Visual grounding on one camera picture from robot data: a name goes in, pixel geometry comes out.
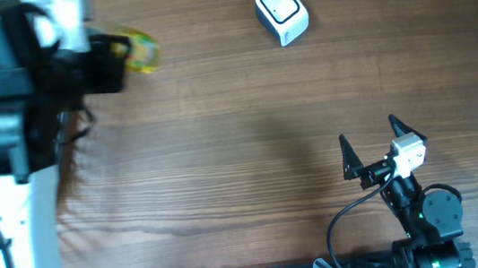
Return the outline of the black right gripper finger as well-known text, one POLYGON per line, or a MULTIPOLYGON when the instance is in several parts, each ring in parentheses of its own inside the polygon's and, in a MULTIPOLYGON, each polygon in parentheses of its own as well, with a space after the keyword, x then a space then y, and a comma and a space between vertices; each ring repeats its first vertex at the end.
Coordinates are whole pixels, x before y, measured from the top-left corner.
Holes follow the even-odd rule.
POLYGON ((393 114, 389 114, 388 122, 392 127, 392 130, 396 137, 404 136, 406 134, 416 134, 423 141, 427 141, 427 137, 424 134, 421 134, 419 131, 411 128, 407 124, 403 123, 399 118, 393 114))
POLYGON ((339 135, 339 143, 341 144, 341 153, 343 154, 344 179, 353 180, 358 178, 361 170, 364 168, 361 160, 344 134, 339 135))

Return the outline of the yellow liquid Vim bottle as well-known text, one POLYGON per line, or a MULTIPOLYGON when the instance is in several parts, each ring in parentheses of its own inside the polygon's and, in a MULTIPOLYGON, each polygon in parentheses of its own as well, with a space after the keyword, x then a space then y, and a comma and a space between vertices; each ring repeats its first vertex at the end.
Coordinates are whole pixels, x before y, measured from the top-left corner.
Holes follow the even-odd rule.
POLYGON ((153 36, 137 28, 100 22, 87 30, 90 36, 110 36, 109 53, 124 60, 132 72, 154 73, 158 68, 161 45, 153 36))

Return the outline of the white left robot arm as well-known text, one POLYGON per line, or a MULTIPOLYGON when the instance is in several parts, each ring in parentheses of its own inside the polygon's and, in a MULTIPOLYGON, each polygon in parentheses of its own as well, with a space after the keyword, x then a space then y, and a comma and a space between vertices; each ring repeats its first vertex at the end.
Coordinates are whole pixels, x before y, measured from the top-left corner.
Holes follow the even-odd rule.
POLYGON ((90 0, 0 0, 0 268, 61 268, 56 203, 67 124, 87 94, 123 88, 122 36, 90 0))

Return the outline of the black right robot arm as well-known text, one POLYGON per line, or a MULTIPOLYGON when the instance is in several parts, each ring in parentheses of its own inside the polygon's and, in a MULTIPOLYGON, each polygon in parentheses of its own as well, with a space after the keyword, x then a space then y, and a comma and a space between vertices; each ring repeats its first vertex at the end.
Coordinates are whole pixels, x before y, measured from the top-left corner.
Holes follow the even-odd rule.
POLYGON ((339 136, 344 179, 358 179, 378 193, 399 220, 407 238, 392 244, 388 268, 475 268, 473 250, 460 241, 463 230, 462 194, 442 183, 422 187, 413 172, 426 160, 428 139, 390 114, 395 134, 389 152, 368 166, 346 136, 339 136))

